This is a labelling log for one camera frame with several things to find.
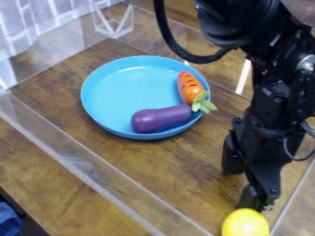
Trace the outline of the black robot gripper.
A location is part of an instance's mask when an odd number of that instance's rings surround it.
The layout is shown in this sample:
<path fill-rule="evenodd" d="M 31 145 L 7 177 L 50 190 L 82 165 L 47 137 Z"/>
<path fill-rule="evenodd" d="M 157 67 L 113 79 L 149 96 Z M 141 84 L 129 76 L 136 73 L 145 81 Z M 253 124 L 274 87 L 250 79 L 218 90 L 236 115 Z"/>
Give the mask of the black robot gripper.
<path fill-rule="evenodd" d="M 232 129 L 224 139 L 221 172 L 245 174 L 236 208 L 270 211 L 280 196 L 281 168 L 292 161 L 305 136 L 300 124 L 285 118 L 258 117 L 252 111 L 232 119 Z"/>

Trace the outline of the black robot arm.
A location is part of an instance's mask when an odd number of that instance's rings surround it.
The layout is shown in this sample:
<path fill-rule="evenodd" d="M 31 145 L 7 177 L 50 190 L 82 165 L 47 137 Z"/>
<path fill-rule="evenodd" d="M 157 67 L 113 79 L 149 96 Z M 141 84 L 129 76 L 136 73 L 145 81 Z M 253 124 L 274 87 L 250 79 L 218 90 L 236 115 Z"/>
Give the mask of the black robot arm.
<path fill-rule="evenodd" d="M 221 169 L 248 180 L 236 207 L 262 211 L 280 196 L 281 168 L 312 134 L 315 37 L 280 0 L 196 0 L 196 11 L 208 40 L 241 49 L 252 65 L 252 99 L 230 122 Z"/>

